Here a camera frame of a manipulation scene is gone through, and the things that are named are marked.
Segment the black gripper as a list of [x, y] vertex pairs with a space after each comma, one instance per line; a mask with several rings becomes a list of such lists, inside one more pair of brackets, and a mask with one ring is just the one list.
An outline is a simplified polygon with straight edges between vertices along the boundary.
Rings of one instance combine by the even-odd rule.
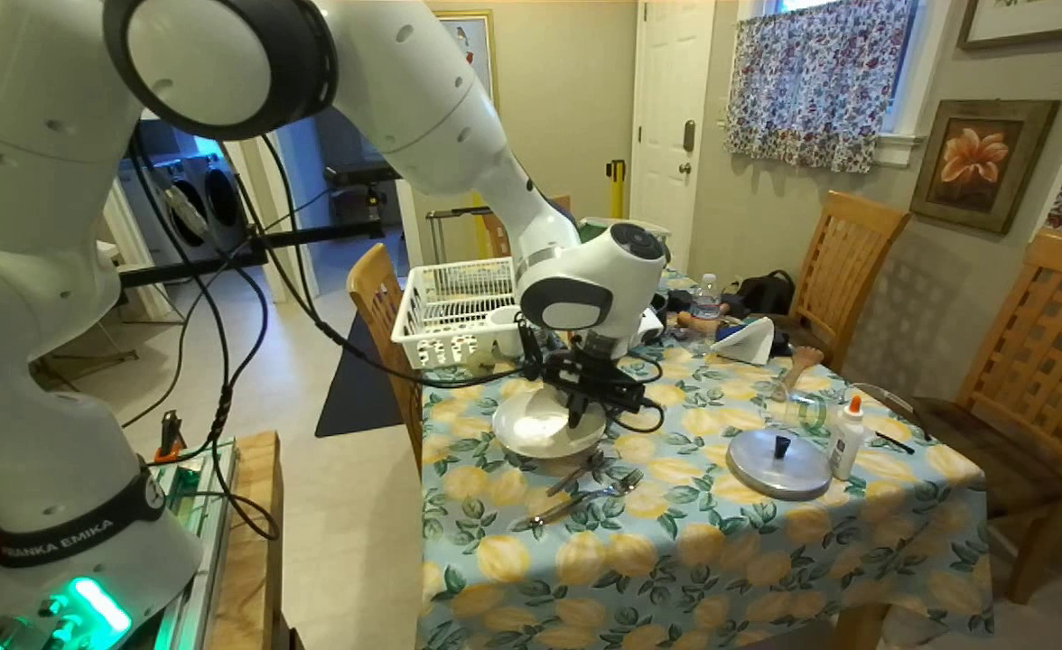
[[520, 370], [529, 378], [541, 378], [562, 395], [578, 395], [611, 409], [644, 409], [644, 384], [623, 374], [611, 357], [560, 350], [550, 335], [529, 324], [520, 324], [520, 350]]

